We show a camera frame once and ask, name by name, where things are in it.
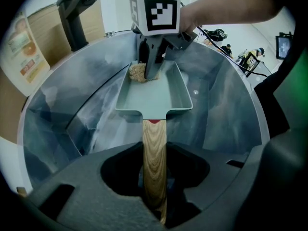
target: hand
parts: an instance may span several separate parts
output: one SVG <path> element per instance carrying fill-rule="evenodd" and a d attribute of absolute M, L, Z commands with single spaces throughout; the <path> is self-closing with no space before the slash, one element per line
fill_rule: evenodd
<path fill-rule="evenodd" d="M 192 32 L 198 25 L 194 21 L 190 6 L 181 8 L 180 11 L 180 32 Z"/>

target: gray plastic scoop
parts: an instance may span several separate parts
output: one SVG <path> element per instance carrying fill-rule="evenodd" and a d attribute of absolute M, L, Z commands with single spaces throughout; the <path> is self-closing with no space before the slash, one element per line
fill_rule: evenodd
<path fill-rule="evenodd" d="M 176 62 L 164 61 L 158 80 L 132 81 L 127 70 L 115 107 L 131 114 L 140 112 L 144 120 L 165 120 L 167 113 L 190 110 L 193 103 Z"/>
<path fill-rule="evenodd" d="M 179 67 L 174 61 L 163 61 L 159 79 L 144 83 L 123 79 L 115 109 L 143 116 L 143 189 L 146 205 L 160 212 L 160 222 L 167 217 L 166 114 L 184 112 L 193 107 Z"/>

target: wooden handle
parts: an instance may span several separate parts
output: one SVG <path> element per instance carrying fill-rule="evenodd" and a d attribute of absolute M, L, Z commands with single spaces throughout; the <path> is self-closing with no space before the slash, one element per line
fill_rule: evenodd
<path fill-rule="evenodd" d="M 166 120 L 143 120 L 143 185 L 145 201 L 151 210 L 167 215 Z"/>

